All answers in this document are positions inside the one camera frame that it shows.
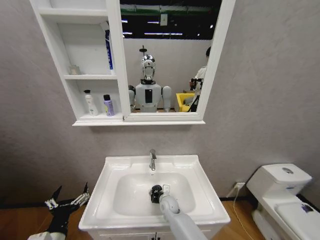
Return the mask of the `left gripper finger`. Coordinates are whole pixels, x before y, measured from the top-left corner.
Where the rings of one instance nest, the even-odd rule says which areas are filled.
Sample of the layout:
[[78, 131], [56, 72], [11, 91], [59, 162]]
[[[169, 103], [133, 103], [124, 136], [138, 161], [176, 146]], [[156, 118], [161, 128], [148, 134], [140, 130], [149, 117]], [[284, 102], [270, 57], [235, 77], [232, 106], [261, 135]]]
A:
[[61, 189], [62, 189], [62, 185], [60, 185], [57, 190], [55, 190], [53, 192], [53, 194], [51, 195], [51, 197], [46, 200], [44, 203], [46, 204], [46, 206], [49, 208], [49, 209], [54, 209], [54, 208], [57, 208], [58, 207], [58, 203], [57, 203], [57, 199], [58, 199], [58, 196], [61, 192]]
[[90, 199], [90, 193], [88, 188], [88, 183], [86, 182], [82, 194], [80, 194], [75, 200], [73, 200], [70, 204], [73, 206], [81, 207]]

